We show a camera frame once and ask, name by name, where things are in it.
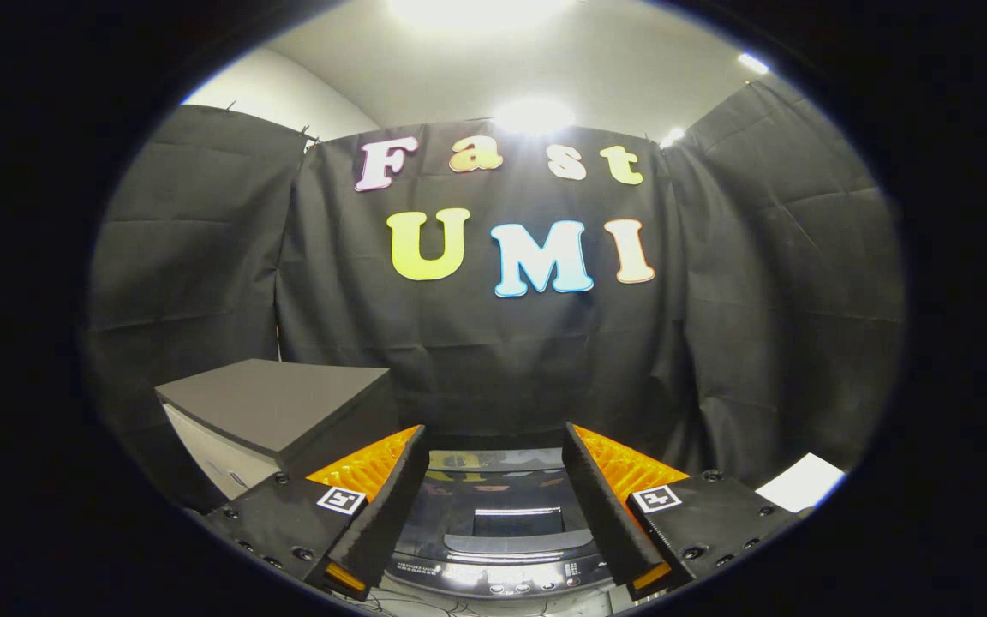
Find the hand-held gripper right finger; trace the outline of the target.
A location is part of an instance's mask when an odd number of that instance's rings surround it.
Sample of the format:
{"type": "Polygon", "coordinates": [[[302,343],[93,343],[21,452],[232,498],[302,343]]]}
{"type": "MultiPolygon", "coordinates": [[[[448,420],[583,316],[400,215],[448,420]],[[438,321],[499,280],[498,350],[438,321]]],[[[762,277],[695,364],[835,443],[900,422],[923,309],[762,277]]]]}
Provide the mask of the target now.
{"type": "Polygon", "coordinates": [[[800,520],[721,471],[685,473],[571,422],[561,459],[613,581],[633,600],[720,574],[800,520]]]}

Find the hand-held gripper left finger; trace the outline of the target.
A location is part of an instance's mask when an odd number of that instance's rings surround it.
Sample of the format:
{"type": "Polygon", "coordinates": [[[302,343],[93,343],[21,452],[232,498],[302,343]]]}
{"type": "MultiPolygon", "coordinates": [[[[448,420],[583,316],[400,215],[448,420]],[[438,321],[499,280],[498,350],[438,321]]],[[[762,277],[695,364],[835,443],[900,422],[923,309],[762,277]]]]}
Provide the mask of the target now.
{"type": "Polygon", "coordinates": [[[297,476],[277,472],[204,516],[224,542],[321,592],[367,600],[428,468],[416,425],[297,476]]]}

